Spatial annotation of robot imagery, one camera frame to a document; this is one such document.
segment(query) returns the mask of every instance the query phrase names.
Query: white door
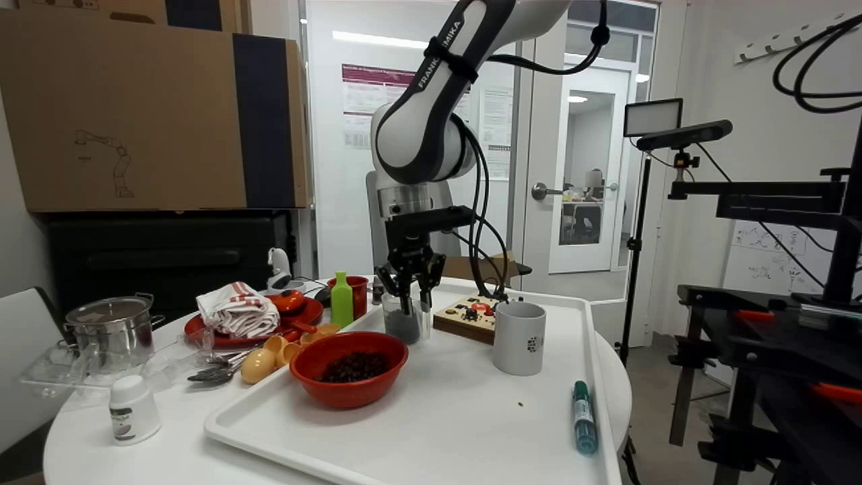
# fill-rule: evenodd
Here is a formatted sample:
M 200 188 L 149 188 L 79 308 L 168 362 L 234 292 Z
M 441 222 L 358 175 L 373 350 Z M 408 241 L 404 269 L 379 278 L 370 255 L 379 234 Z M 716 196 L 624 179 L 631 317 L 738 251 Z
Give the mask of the white door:
M 619 161 L 622 110 L 631 101 L 631 70 L 593 64 L 562 82 L 561 152 L 549 196 L 549 264 L 546 273 L 612 269 L 619 249 Z

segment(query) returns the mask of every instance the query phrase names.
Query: round table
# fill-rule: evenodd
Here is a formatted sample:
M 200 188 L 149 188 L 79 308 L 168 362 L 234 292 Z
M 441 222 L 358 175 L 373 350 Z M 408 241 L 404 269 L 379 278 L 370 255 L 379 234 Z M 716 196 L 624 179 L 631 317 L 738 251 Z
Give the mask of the round table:
M 193 347 L 184 340 L 179 317 L 153 334 L 150 358 L 161 431 L 137 445 L 111 439 L 109 387 L 82 387 L 59 409 L 47 452 L 43 475 L 49 485 L 115 485 L 115 483 L 184 483 L 184 485 L 255 485 L 255 483 L 319 483 L 273 462 L 239 452 L 204 436 L 204 420 L 224 401 L 239 396 L 246 386 L 232 379 L 220 387 L 192 387 L 185 375 L 193 367 Z M 631 424 L 631 379 L 612 350 L 596 334 L 596 362 L 608 401 L 608 424 L 618 447 Z

